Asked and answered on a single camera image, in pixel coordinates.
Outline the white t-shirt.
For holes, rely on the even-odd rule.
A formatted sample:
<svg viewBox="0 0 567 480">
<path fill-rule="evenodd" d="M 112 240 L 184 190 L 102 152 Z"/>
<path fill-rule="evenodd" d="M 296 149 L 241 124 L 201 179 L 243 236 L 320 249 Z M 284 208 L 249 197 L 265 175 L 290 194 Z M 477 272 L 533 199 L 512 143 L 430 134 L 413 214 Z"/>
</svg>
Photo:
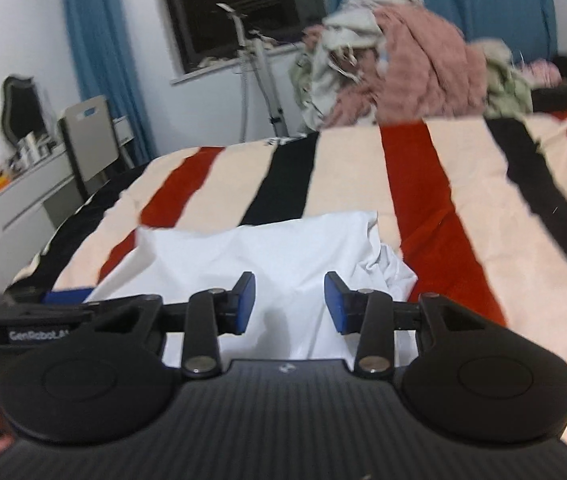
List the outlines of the white t-shirt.
<svg viewBox="0 0 567 480">
<path fill-rule="evenodd" d="M 223 362 L 234 359 L 342 359 L 352 364 L 357 336 L 337 333 L 323 301 L 334 271 L 352 289 L 376 289 L 407 300 L 417 275 L 382 243 L 370 211 L 239 226 L 215 234 L 139 228 L 135 248 L 94 289 L 93 300 L 159 295 L 185 302 L 209 288 L 256 277 L 256 304 L 246 332 L 220 339 Z"/>
</svg>

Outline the white dresser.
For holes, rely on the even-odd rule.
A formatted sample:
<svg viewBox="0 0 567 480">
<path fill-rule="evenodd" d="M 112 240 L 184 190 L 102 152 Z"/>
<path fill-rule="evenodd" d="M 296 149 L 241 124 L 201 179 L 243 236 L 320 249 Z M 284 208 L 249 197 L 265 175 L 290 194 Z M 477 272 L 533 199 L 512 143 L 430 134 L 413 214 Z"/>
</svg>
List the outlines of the white dresser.
<svg viewBox="0 0 567 480">
<path fill-rule="evenodd" d="M 0 191 L 0 290 L 12 282 L 85 202 L 60 145 Z"/>
</svg>

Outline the cosmetic bottles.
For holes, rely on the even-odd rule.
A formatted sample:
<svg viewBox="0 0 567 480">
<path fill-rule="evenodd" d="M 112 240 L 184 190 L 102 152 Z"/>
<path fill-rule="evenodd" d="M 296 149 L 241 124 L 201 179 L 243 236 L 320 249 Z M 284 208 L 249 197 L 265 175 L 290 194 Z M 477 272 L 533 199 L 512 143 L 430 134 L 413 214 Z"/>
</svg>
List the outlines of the cosmetic bottles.
<svg viewBox="0 0 567 480">
<path fill-rule="evenodd" d="M 17 151 L 11 157 L 9 167 L 18 172 L 26 171 L 52 156 L 54 148 L 54 138 L 47 134 L 38 138 L 34 132 L 30 132 L 18 141 Z"/>
</svg>

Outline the striped fleece blanket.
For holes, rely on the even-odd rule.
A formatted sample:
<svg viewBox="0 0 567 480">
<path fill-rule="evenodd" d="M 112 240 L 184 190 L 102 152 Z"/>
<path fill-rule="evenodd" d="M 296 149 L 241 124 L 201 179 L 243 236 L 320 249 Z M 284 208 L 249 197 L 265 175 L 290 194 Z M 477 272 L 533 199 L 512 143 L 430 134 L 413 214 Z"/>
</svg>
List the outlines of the striped fleece blanket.
<svg viewBox="0 0 567 480">
<path fill-rule="evenodd" d="M 567 111 L 186 148 L 104 185 L 12 288 L 92 287 L 133 249 L 137 226 L 215 232 L 349 210 L 378 214 L 417 292 L 567 361 Z"/>
</svg>

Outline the grey black chair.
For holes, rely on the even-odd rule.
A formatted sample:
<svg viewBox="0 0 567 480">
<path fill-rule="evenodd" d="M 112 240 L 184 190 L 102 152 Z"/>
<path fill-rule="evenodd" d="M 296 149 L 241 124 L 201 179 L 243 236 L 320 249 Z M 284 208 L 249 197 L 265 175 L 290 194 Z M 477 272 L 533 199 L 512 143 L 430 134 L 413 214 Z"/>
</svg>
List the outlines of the grey black chair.
<svg viewBox="0 0 567 480">
<path fill-rule="evenodd" d="M 113 120 L 105 96 L 94 96 L 68 107 L 58 120 L 74 183 L 82 200 L 90 198 L 88 183 L 113 167 L 135 167 L 125 145 L 134 139 L 126 117 Z"/>
</svg>

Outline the left blue curtain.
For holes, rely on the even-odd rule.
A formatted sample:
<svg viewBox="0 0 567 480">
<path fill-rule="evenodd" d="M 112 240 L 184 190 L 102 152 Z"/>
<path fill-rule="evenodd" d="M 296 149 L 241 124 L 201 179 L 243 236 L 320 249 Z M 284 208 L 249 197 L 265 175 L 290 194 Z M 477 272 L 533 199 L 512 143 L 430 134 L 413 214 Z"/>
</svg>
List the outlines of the left blue curtain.
<svg viewBox="0 0 567 480">
<path fill-rule="evenodd" d="M 139 87 L 122 0 L 63 0 L 78 88 L 84 100 L 105 96 L 114 117 L 125 117 L 133 134 L 133 159 L 157 156 Z"/>
</svg>

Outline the pink fluffy blanket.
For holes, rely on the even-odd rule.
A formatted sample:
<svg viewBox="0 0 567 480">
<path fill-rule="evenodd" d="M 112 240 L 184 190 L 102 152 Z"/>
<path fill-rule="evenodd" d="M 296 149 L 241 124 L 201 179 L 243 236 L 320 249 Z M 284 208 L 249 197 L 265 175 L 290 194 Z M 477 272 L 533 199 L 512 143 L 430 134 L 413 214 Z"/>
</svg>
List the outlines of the pink fluffy blanket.
<svg viewBox="0 0 567 480">
<path fill-rule="evenodd" d="M 397 124 L 427 117 L 480 114 L 486 96 L 486 61 L 451 22 L 423 6 L 381 6 L 373 11 L 387 63 L 364 56 L 364 84 L 382 112 L 355 124 Z"/>
</svg>

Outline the green patterned garment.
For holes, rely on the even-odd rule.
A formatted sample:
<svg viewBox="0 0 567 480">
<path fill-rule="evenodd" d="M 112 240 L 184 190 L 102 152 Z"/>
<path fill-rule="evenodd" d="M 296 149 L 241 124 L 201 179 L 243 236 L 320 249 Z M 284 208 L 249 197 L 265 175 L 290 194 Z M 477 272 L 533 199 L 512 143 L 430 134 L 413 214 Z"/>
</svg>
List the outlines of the green patterned garment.
<svg viewBox="0 0 567 480">
<path fill-rule="evenodd" d="M 533 88 L 526 73 L 512 64 L 512 53 L 504 41 L 485 38 L 471 46 L 481 51 L 486 61 L 484 115 L 513 117 L 532 113 Z M 382 112 L 380 101 L 372 95 L 372 86 L 334 70 L 328 72 L 329 88 L 314 91 L 314 58 L 313 49 L 304 49 L 289 70 L 294 99 L 308 128 L 353 125 Z"/>
</svg>

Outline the garment steamer stand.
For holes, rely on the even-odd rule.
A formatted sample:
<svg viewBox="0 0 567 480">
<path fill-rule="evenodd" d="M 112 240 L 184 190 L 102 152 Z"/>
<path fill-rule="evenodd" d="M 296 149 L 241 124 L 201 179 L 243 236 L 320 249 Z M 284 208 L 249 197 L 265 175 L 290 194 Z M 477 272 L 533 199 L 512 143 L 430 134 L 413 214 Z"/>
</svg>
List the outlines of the garment steamer stand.
<svg viewBox="0 0 567 480">
<path fill-rule="evenodd" d="M 216 6 L 222 9 L 233 22 L 238 41 L 237 58 L 240 75 L 241 115 L 240 115 L 240 142 L 246 143 L 248 139 L 249 121 L 249 74 L 256 78 L 266 105 L 268 120 L 277 139 L 290 138 L 285 122 L 284 109 L 279 99 L 276 80 L 270 66 L 270 57 L 266 51 L 266 40 L 258 30 L 244 28 L 244 14 L 225 2 L 218 2 Z"/>
</svg>

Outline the grey white hoodie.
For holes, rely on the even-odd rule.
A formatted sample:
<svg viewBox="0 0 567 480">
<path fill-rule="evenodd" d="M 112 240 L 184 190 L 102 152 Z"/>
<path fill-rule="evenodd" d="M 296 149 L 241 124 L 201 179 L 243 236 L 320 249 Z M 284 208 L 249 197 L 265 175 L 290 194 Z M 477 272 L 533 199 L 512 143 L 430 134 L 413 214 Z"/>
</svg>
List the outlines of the grey white hoodie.
<svg viewBox="0 0 567 480">
<path fill-rule="evenodd" d="M 385 39 L 373 11 L 381 6 L 423 6 L 423 0 L 343 0 L 323 23 L 304 31 L 304 48 L 289 75 L 305 126 L 320 130 L 336 121 L 331 118 L 338 94 L 364 77 L 361 62 L 369 54 L 372 64 L 387 63 Z"/>
</svg>

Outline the dark window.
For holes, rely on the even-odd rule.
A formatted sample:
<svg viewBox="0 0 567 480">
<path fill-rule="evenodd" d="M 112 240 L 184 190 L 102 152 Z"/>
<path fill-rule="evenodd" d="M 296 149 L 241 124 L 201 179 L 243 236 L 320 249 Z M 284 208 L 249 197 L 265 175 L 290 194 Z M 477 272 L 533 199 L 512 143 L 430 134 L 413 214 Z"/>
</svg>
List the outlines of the dark window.
<svg viewBox="0 0 567 480">
<path fill-rule="evenodd" d="M 235 25 L 221 8 L 226 4 L 242 18 L 244 29 L 278 41 L 301 39 L 302 30 L 327 14 L 325 0 L 165 0 L 185 72 L 207 58 L 233 58 L 238 39 Z"/>
</svg>

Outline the wavy frame mirror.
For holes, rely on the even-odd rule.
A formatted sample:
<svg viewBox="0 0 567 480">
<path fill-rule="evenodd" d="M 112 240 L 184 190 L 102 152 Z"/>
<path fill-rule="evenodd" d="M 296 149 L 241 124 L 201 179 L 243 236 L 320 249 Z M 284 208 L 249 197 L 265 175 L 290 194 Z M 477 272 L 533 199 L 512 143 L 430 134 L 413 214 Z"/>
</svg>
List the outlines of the wavy frame mirror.
<svg viewBox="0 0 567 480">
<path fill-rule="evenodd" d="M 10 75 L 3 81 L 0 130 L 12 148 L 30 133 L 37 141 L 52 137 L 33 78 Z"/>
</svg>

